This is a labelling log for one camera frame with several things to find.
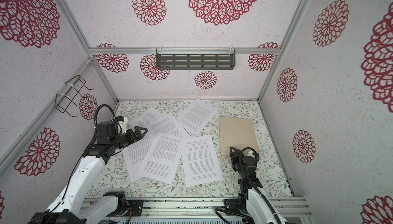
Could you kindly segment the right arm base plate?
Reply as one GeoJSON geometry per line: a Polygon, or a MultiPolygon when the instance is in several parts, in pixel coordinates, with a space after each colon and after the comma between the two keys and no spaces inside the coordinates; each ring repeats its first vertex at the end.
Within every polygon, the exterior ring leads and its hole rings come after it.
{"type": "Polygon", "coordinates": [[[230,212],[230,215],[244,214],[242,211],[242,205],[238,198],[225,198],[223,203],[225,210],[230,212]]]}

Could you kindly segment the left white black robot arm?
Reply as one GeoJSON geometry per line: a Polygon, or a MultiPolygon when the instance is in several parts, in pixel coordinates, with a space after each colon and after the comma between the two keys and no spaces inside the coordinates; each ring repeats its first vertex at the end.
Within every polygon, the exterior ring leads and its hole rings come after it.
{"type": "Polygon", "coordinates": [[[42,213],[36,213],[31,224],[98,224],[110,214],[125,216],[131,208],[122,191],[107,192],[84,213],[81,207],[85,196],[109,159],[130,145],[142,140],[145,127],[127,129],[126,117],[116,116],[109,105],[97,107],[93,137],[75,165],[60,195],[42,213]]]}

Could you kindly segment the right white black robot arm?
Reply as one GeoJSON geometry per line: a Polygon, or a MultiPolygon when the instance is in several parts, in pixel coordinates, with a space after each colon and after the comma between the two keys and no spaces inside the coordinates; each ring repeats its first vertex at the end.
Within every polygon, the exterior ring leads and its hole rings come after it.
{"type": "Polygon", "coordinates": [[[221,215],[224,213],[247,219],[254,224],[287,224],[287,219],[279,214],[272,205],[266,196],[263,185],[257,178],[256,170],[260,161],[259,153],[251,147],[245,147],[242,150],[230,147],[229,150],[232,169],[241,177],[238,180],[240,186],[238,206],[236,211],[231,207],[216,208],[215,214],[218,218],[228,224],[229,221],[221,215]]]}

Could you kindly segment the brown cardboard folder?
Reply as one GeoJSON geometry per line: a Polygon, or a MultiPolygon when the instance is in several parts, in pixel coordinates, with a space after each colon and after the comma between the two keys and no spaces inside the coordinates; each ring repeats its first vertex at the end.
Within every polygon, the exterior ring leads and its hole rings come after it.
{"type": "Polygon", "coordinates": [[[250,119],[219,117],[221,156],[229,157],[230,147],[253,148],[259,152],[253,122],[250,119]]]}

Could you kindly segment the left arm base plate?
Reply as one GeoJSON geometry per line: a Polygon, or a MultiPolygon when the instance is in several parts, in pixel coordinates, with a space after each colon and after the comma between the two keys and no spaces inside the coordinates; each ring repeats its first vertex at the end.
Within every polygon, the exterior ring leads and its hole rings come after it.
{"type": "Polygon", "coordinates": [[[140,217],[142,215],[144,200],[127,200],[126,212],[124,216],[140,217]]]}

